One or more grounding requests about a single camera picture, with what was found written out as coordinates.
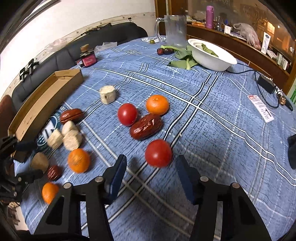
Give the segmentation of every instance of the brown wrinkled date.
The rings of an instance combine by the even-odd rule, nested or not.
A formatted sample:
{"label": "brown wrinkled date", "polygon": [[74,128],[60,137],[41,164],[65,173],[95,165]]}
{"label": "brown wrinkled date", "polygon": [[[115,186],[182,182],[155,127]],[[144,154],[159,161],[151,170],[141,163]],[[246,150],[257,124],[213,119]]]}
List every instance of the brown wrinkled date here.
{"label": "brown wrinkled date", "polygon": [[48,169],[47,178],[51,181],[56,181],[62,176],[61,168],[58,165],[54,165]]}
{"label": "brown wrinkled date", "polygon": [[64,125],[67,121],[77,121],[83,118],[83,112],[80,109],[66,110],[61,114],[61,123]]}
{"label": "brown wrinkled date", "polygon": [[163,122],[159,115],[148,114],[133,124],[130,128],[130,135],[136,140],[142,141],[159,132]]}

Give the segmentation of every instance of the tablecloth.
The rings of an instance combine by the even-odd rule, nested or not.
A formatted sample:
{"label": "tablecloth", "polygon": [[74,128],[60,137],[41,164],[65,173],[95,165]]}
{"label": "tablecloth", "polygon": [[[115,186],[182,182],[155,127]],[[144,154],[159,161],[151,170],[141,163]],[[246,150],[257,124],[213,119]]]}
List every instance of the tablecloth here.
{"label": "tablecloth", "polygon": [[[64,169],[56,183],[87,183],[124,154],[128,185],[122,185],[118,199],[107,207],[114,240],[188,240],[197,206],[186,199],[176,171],[176,157],[183,154],[201,175],[221,184],[240,183],[272,240],[277,240],[296,219],[296,172],[287,157],[287,137],[296,133],[295,110],[281,105],[270,109],[274,120],[266,123],[247,97],[260,96],[254,72],[215,72],[200,65],[191,71],[172,68],[167,64],[174,56],[158,56],[159,46],[133,40],[100,52],[95,65],[81,69],[85,81],[51,116],[37,139],[50,164]],[[250,69],[239,63],[229,70]],[[100,101],[99,89],[105,85],[117,89],[118,97],[109,105]],[[145,102],[154,94],[170,103],[162,116],[164,127],[147,140],[134,140],[129,128],[118,121],[117,110],[132,103],[144,116]],[[265,91],[263,95],[276,105],[275,95]],[[45,145],[50,133],[61,128],[60,113],[70,108],[85,111],[79,128],[91,167],[83,174],[67,167],[69,151],[63,146],[53,152]],[[173,160],[168,167],[156,169],[146,164],[144,151],[159,138],[170,143]],[[24,164],[16,162],[15,172],[28,170],[31,158]],[[45,177],[36,180],[23,195],[21,209],[31,233],[47,209],[41,197],[46,181]],[[221,214],[219,203],[215,240],[221,235]],[[81,228],[88,236],[85,203],[81,203]]]}

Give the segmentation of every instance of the open cardboard tray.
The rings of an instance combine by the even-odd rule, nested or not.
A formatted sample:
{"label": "open cardboard tray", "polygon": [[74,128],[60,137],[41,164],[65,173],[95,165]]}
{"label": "open cardboard tray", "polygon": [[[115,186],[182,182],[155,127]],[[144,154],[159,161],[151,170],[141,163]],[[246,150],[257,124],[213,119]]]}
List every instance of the open cardboard tray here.
{"label": "open cardboard tray", "polygon": [[[8,128],[8,135],[19,141],[36,138],[51,114],[83,82],[79,69],[54,72],[25,101]],[[26,152],[14,152],[12,157],[24,162]]]}

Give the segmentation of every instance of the black leather sofa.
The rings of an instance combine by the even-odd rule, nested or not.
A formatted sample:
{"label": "black leather sofa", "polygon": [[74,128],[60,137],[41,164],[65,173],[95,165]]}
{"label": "black leather sofa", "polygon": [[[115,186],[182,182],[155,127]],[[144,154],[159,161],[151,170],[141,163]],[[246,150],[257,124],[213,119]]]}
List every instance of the black leather sofa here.
{"label": "black leather sofa", "polygon": [[80,47],[89,44],[90,48],[102,45],[103,42],[117,42],[118,45],[129,42],[133,39],[147,37],[147,32],[138,27],[135,23],[120,23],[107,25],[100,30],[91,31],[85,36],[66,45],[64,48],[52,54],[40,65],[38,65],[32,75],[26,75],[12,93],[12,102],[18,111],[28,96],[53,72],[70,69],[79,60]]}

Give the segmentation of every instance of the tomato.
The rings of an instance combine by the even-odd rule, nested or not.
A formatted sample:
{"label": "tomato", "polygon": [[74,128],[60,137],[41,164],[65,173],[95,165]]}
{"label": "tomato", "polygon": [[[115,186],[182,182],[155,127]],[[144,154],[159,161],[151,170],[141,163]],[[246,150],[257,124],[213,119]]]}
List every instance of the tomato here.
{"label": "tomato", "polygon": [[172,159],[170,144],[158,139],[149,143],[145,151],[147,163],[153,167],[165,167]]}
{"label": "tomato", "polygon": [[137,119],[138,111],[134,105],[125,103],[119,107],[117,116],[121,124],[131,126]]}

